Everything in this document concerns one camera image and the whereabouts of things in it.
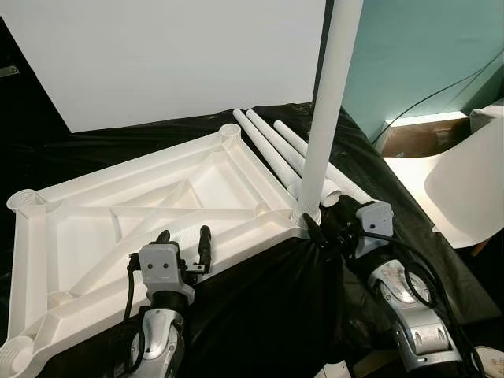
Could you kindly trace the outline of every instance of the teal wall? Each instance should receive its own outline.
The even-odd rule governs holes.
[[[365,0],[344,108],[372,138],[385,119],[485,66],[504,45],[503,2]],[[487,76],[495,80],[493,72],[501,67],[502,56]],[[468,92],[481,92],[486,83],[479,80],[468,87],[470,81],[436,95],[407,116],[463,109],[463,102],[472,97]]]

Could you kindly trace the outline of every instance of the white wall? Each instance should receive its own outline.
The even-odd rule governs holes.
[[[374,137],[384,120],[485,66],[504,47],[503,4],[502,0],[365,0],[346,82],[345,110]],[[436,95],[406,117],[464,109],[457,96],[470,82]],[[472,86],[466,97],[483,84]]]
[[[0,0],[73,132],[309,101],[324,0]]]

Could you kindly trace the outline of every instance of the black tablecloth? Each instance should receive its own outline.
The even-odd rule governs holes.
[[[313,103],[258,106],[270,124],[284,121],[304,139]],[[128,128],[81,132],[43,145],[16,140],[7,191],[42,189],[61,181],[215,132],[235,123],[232,112]],[[256,152],[243,133],[243,139]],[[387,167],[358,126],[342,111],[331,162],[374,198],[392,204],[395,233],[421,250],[438,270],[463,324],[499,316],[497,306]],[[9,290],[13,215],[3,213],[2,303]],[[321,264],[309,241],[289,239],[197,286],[187,314],[182,376],[314,376],[330,360],[390,347],[383,312],[338,259]],[[343,276],[344,289],[339,286]],[[53,358],[42,376],[102,376],[114,330]]]

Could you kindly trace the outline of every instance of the black cable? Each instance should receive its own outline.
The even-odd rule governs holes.
[[[166,372],[166,376],[169,377],[176,376],[186,350],[186,345],[182,337],[181,324],[173,322],[172,325],[175,327],[177,332],[177,346],[175,352],[173,353],[172,360],[170,361],[169,371]]]
[[[136,357],[135,363],[132,366],[128,366],[129,356],[126,357],[126,361],[124,362],[124,371],[117,377],[121,378],[123,376],[127,376],[129,374],[134,373],[140,366],[143,360],[143,354],[145,352],[145,333],[143,332],[143,327],[140,326],[139,332],[139,354]]]
[[[416,272],[412,272],[412,267],[416,267]],[[433,285],[431,283],[428,283],[430,280],[430,277],[427,278],[428,272],[427,271],[424,272],[422,269],[424,269],[424,267],[421,266],[419,263],[417,263],[416,261],[411,261],[409,264],[406,264],[406,266],[404,267],[404,277],[406,278],[406,283],[408,284],[408,288],[411,290],[413,295],[418,299],[418,301],[420,303],[424,304],[425,306],[427,306],[431,309],[434,309],[438,305],[437,300],[435,299],[435,296],[431,295],[430,301],[424,299],[424,297],[422,297],[422,295],[417,291],[417,289],[415,288],[415,285],[413,284],[413,281],[411,280],[411,274],[416,274],[417,276],[420,277],[420,279],[422,281],[424,281],[429,292],[433,293],[434,292],[432,290]]]
[[[127,321],[129,319],[130,314],[132,313],[134,293],[135,293],[135,278],[133,277],[133,270],[128,269],[128,299],[126,300],[126,309],[124,309],[123,321]]]
[[[415,102],[414,104],[412,104],[408,109],[406,109],[404,112],[402,112],[401,114],[399,114],[396,118],[394,118],[394,120],[388,124],[381,132],[380,134],[378,134],[378,136],[372,141],[372,144],[375,144],[378,139],[385,133],[386,130],[388,130],[390,128],[390,126],[392,126],[392,124],[394,122],[396,122],[396,120],[398,120],[399,118],[401,118],[402,116],[404,116],[406,113],[408,113],[412,108],[414,108],[415,106],[417,105],[420,105],[422,102],[424,101],[427,101],[429,100],[430,98],[436,96],[437,94],[441,93],[441,92],[444,92],[445,90],[447,89],[450,89],[452,87],[454,87],[455,85],[457,84],[460,84],[461,82],[463,81],[466,81],[467,79],[470,79],[471,77],[473,76],[478,76],[479,74],[481,74],[489,65],[491,65],[493,63],[493,61],[495,59],[497,59],[499,57],[499,55],[501,55],[502,53],[504,52],[504,50],[501,50],[497,55],[495,55],[485,66],[481,67],[480,69],[478,69],[477,71],[471,73],[470,75],[467,75],[466,77],[464,77],[463,79],[460,79],[458,81],[456,81],[455,83],[452,83],[450,85],[448,85],[447,87],[444,87],[442,89],[439,89],[438,91],[434,92],[433,94],[430,94],[429,96],[425,97],[425,98],[422,98],[420,101],[418,102]]]
[[[484,372],[483,363],[481,362],[481,358],[480,358],[479,354],[477,353],[476,349],[474,348],[474,346],[471,344],[471,342],[469,341],[469,339],[465,335],[462,327],[458,323],[457,318],[455,317],[454,312],[450,306],[450,300],[448,299],[447,291],[445,290],[445,288],[443,286],[443,282],[442,282],[441,278],[439,277],[437,271],[435,270],[434,266],[432,265],[432,263],[419,250],[417,250],[416,248],[414,248],[413,246],[411,246],[407,243],[404,243],[401,239],[396,239],[396,238],[381,235],[381,234],[375,234],[372,232],[362,232],[362,235],[367,236],[369,238],[386,240],[390,243],[394,243],[399,246],[402,246],[402,247],[406,248],[407,250],[409,250],[415,257],[419,258],[425,264],[425,266],[428,269],[428,271],[426,271],[425,273],[432,277],[432,280],[433,280],[433,283],[434,283],[435,289],[436,289],[436,294],[441,297],[442,302],[444,304],[444,307],[447,310],[447,317],[450,320],[452,328],[454,329],[453,338],[455,340],[455,345],[458,345],[458,347],[461,348],[461,345],[463,342],[469,348],[469,356],[465,356],[465,358],[463,357],[464,365],[466,366],[466,368],[474,369],[473,362],[469,358],[469,357],[472,357],[474,359],[474,362],[476,363],[476,367],[477,367],[477,370],[478,370],[480,377],[485,378],[486,375]],[[415,297],[417,297],[419,302],[421,302],[421,300],[423,300],[423,298],[420,299],[420,295],[417,295],[418,293],[416,290],[412,291],[412,292],[415,295]]]

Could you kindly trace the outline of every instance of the white pipe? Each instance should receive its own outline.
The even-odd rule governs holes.
[[[302,219],[303,213],[308,213],[316,221],[321,218],[318,202],[321,198],[363,1],[338,0],[332,9],[306,162],[302,170],[301,192],[292,213],[292,219],[302,226],[305,225]]]
[[[287,140],[290,145],[295,148],[301,156],[306,156],[308,143],[305,142],[299,135],[293,132],[284,122],[276,120],[273,127]],[[350,180],[343,172],[337,169],[331,162],[328,164],[328,169],[325,176],[334,181],[344,195],[349,195],[355,198],[360,203],[364,204],[369,201],[374,201],[365,191],[363,191],[354,181]]]
[[[246,116],[252,121],[254,126],[266,137],[266,139],[275,147],[282,157],[291,165],[291,167],[302,177],[302,167],[305,164],[305,158],[294,149],[284,138],[282,138],[269,124],[266,123],[252,109],[247,110]],[[322,196],[320,202],[322,206],[329,207],[338,202],[341,189],[332,181],[324,180],[322,187]]]
[[[261,155],[266,159],[273,171],[276,173],[281,183],[285,186],[287,191],[292,197],[299,196],[299,187],[301,185],[301,178],[298,176],[294,169],[280,156],[271,144],[265,139],[264,136],[255,128],[250,120],[245,117],[245,114],[240,109],[233,110],[233,116],[239,122],[243,130],[252,140],[254,145],[258,148]]]

